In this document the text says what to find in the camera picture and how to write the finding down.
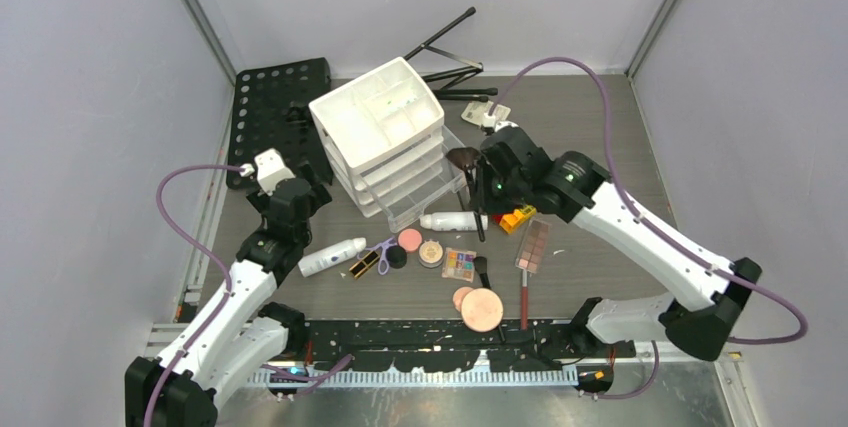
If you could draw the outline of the black makeup brush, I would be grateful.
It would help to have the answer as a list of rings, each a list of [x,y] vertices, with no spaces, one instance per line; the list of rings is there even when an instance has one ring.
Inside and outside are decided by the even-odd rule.
[[[484,256],[476,256],[473,259],[473,265],[482,286],[491,290],[492,286],[488,276],[488,259]]]
[[[485,228],[477,201],[476,171],[479,157],[480,152],[473,147],[453,148],[446,153],[446,159],[464,174],[468,189],[469,210],[474,216],[479,241],[484,242],[486,240]]]

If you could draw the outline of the red handled makeup brush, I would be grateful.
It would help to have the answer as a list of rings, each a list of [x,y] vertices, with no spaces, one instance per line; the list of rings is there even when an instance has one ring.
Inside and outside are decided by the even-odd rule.
[[[521,271],[521,297],[520,297],[520,329],[526,331],[528,329],[528,289],[529,274],[526,270]]]

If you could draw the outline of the white plastic drawer organizer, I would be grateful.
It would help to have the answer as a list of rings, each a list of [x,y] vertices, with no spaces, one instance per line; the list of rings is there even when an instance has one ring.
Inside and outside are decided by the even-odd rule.
[[[398,233],[437,200],[462,190],[446,158],[461,141],[423,78],[402,57],[308,105],[336,179],[366,218],[386,217]]]

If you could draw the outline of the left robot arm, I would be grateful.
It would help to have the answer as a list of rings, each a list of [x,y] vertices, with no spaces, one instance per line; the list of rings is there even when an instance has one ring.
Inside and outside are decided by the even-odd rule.
[[[138,357],[127,368],[126,425],[213,426],[261,364],[305,352],[302,313],[269,297],[310,244],[310,218],[331,200],[324,185],[302,178],[252,195],[263,224],[243,241],[208,304],[157,356]]]

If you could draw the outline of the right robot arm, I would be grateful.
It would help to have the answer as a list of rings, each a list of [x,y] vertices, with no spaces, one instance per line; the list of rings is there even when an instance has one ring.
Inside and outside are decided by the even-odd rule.
[[[737,282],[757,282],[758,264],[711,253],[651,212],[632,213],[598,163],[577,151],[551,159],[512,124],[487,132],[476,174],[474,209],[533,206],[604,240],[666,288],[648,298],[587,299],[566,330],[572,352],[591,358],[618,342],[669,341],[699,360],[719,357],[751,295]]]

